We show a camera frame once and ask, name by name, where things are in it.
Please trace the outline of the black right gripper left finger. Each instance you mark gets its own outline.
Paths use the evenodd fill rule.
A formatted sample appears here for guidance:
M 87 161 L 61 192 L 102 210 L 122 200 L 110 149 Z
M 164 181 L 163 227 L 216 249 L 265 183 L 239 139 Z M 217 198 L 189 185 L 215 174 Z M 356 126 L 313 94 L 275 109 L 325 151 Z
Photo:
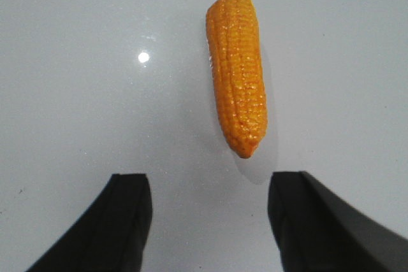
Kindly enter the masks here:
M 140 271 L 150 229 L 145 174 L 114 174 L 30 271 Z

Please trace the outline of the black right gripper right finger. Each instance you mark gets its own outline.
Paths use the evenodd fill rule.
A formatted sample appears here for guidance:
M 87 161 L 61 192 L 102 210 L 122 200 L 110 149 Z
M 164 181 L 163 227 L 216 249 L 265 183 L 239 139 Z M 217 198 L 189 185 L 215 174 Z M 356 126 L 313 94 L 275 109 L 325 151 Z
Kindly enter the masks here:
M 268 218 L 284 271 L 407 271 L 407 239 L 306 171 L 273 173 Z

